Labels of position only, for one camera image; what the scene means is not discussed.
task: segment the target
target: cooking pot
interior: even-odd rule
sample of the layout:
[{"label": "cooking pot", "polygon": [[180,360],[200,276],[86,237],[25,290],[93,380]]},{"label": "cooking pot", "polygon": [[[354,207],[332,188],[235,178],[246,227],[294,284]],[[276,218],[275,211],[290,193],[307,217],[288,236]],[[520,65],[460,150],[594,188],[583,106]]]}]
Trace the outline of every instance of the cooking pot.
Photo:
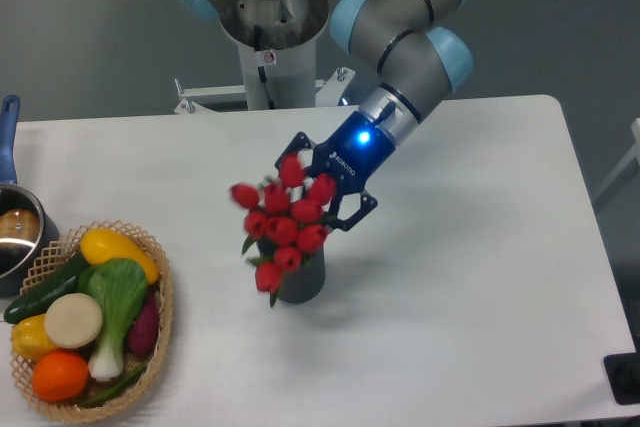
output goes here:
[{"label": "cooking pot", "polygon": [[20,98],[9,95],[0,112],[0,297],[20,293],[33,261],[58,229],[38,198],[18,186],[13,145],[20,112]]}]

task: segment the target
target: orange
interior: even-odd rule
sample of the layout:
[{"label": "orange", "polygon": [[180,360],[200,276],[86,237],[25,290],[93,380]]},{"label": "orange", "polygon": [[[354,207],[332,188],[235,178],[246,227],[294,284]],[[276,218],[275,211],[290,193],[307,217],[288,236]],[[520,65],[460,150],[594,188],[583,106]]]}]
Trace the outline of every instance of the orange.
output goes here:
[{"label": "orange", "polygon": [[60,402],[82,392],[88,380],[89,366],[80,354],[56,350],[36,364],[31,386],[40,400]]}]

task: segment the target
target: wicker basket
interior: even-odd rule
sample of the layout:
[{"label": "wicker basket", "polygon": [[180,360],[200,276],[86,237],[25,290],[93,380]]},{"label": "wicker basket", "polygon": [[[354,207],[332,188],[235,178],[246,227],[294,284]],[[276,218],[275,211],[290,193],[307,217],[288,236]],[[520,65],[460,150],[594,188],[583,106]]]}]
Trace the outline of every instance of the wicker basket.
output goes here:
[{"label": "wicker basket", "polygon": [[[173,311],[173,284],[171,273],[167,262],[167,256],[155,238],[149,235],[140,227],[116,222],[93,222],[88,226],[81,226],[76,230],[71,230],[67,235],[60,237],[59,241],[49,244],[49,247],[42,251],[40,257],[34,261],[33,267],[29,269],[27,278],[23,282],[20,293],[24,293],[38,282],[45,279],[51,272],[60,267],[71,255],[79,249],[79,242],[82,236],[90,229],[106,228],[120,232],[132,239],[138,246],[151,255],[160,270],[159,288],[155,292],[156,303],[160,310],[160,332],[156,342],[155,351],[148,359],[148,366],[138,382],[128,388],[119,397],[110,400],[100,407],[92,409],[82,409],[75,403],[81,402],[84,398],[109,386],[107,383],[100,383],[89,380],[80,397],[73,399],[70,403],[49,404],[42,402],[33,393],[31,388],[31,375],[35,362],[27,360],[12,352],[11,367],[15,386],[20,390],[22,396],[27,399],[29,407],[42,414],[49,420],[62,421],[71,424],[94,422],[110,417],[131,406],[155,381],[160,371],[164,359],[167,355],[167,347],[171,334],[171,317]],[[125,356],[125,372],[129,372],[136,365],[147,359],[140,359],[133,354],[127,353]]]}]

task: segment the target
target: green cucumber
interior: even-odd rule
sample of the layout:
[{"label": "green cucumber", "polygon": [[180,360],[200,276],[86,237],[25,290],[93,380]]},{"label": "green cucumber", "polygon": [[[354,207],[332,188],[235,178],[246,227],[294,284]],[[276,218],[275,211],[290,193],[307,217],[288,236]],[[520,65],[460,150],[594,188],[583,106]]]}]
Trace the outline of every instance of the green cucumber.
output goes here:
[{"label": "green cucumber", "polygon": [[78,278],[89,267],[89,262],[78,251],[49,277],[14,300],[4,311],[4,320],[10,324],[44,314],[53,302],[76,291]]}]

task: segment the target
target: white radish slice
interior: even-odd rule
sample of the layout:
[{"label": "white radish slice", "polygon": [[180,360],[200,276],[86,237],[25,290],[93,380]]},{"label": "white radish slice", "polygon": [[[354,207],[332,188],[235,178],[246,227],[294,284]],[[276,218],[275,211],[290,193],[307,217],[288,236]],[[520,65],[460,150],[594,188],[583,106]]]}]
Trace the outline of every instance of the white radish slice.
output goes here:
[{"label": "white radish slice", "polygon": [[67,294],[55,300],[44,317],[44,330],[63,349],[77,349],[93,341],[102,328],[100,305],[86,294]]}]

